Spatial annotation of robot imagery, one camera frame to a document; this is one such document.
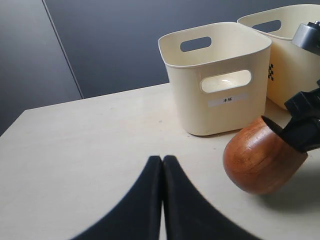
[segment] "wooden bowl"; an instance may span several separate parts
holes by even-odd
[[[270,194],[283,186],[307,159],[288,145],[282,128],[265,116],[243,128],[227,144],[223,167],[240,189],[251,194]]]

